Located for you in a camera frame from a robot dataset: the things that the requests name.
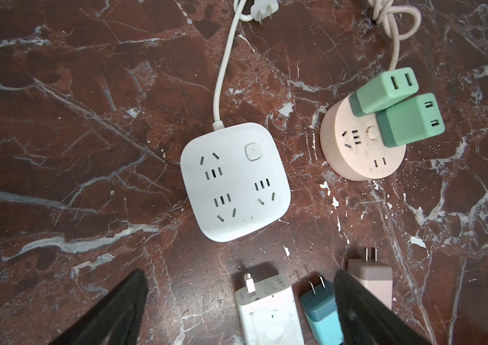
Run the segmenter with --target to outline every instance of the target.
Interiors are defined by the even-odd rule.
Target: round button
[[[378,134],[378,129],[376,129],[376,127],[371,126],[367,128],[367,136],[369,137],[369,139],[374,140],[378,138]]]
[[[259,159],[262,155],[260,144],[253,142],[246,145],[246,156],[250,161]]]

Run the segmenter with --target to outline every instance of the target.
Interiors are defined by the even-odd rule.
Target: power button
[[[250,161],[255,161],[261,157],[261,146],[260,144],[253,142],[246,145],[246,156]]]

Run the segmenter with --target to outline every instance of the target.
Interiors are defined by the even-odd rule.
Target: blue charger
[[[309,282],[312,290],[304,293],[300,302],[315,340],[320,345],[341,344],[344,341],[344,334],[338,318],[334,285],[320,278],[321,284],[317,286]]]

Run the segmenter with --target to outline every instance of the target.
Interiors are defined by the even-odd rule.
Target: marble surface
[[[279,221],[218,244],[179,159],[211,131],[232,3],[0,0],[0,344],[48,343],[136,268],[150,288],[139,344],[243,344],[242,272],[278,272],[298,297],[365,246],[392,265],[394,311],[418,333],[488,344],[488,2],[409,4],[422,24],[398,67],[435,93],[447,130],[379,181],[344,180],[319,143],[326,109],[389,64],[369,6],[282,1],[239,26],[222,118],[268,128],[293,192]]]

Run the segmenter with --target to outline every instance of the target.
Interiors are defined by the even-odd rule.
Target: cable strain relief
[[[213,131],[220,130],[225,128],[225,125],[223,124],[223,121],[215,121],[213,122]]]

